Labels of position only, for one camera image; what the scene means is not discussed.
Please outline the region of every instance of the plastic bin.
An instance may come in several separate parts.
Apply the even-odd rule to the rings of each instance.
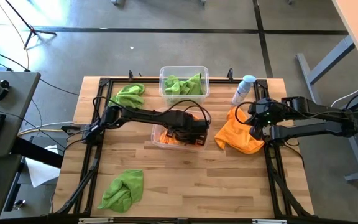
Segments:
[[[179,80],[187,80],[196,74],[201,74],[201,89],[203,95],[166,95],[165,80],[174,75]],[[167,105],[172,105],[180,100],[194,100],[202,103],[209,96],[209,74],[208,69],[204,66],[165,66],[160,70],[160,95],[165,99]]]
[[[165,111],[166,109],[168,109],[168,108],[161,108],[161,109],[159,109],[159,111]],[[187,110],[186,112],[191,113],[192,115],[196,116],[199,119],[204,119],[204,116],[203,116],[202,112],[200,112],[200,111]],[[152,143],[162,149],[178,149],[178,150],[182,150],[182,151],[200,152],[200,151],[204,150],[207,146],[208,138],[209,138],[209,136],[208,136],[209,130],[207,130],[207,140],[206,140],[204,146],[196,146],[196,145],[192,145],[192,144],[187,144],[187,145],[181,146],[181,145],[161,143],[160,136],[165,130],[166,129],[162,125],[153,124],[152,135],[151,135]]]

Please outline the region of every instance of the white bottle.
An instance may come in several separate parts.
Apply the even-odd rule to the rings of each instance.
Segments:
[[[231,103],[234,105],[239,105],[244,100],[249,90],[251,89],[252,84],[255,81],[256,81],[256,77],[254,77],[253,75],[245,75],[242,81],[240,82],[239,88],[234,94]]]

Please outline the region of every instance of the green towel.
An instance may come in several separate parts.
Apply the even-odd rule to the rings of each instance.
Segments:
[[[98,209],[110,208],[119,213],[128,211],[132,203],[138,202],[143,195],[143,171],[125,170],[111,182],[104,192]]]
[[[170,75],[165,80],[165,94],[166,95],[202,95],[201,89],[201,74],[197,74],[186,81],[179,81],[179,79]]]
[[[116,96],[111,97],[111,99],[120,105],[141,109],[144,100],[140,96],[144,93],[144,90],[143,84],[126,85]]]

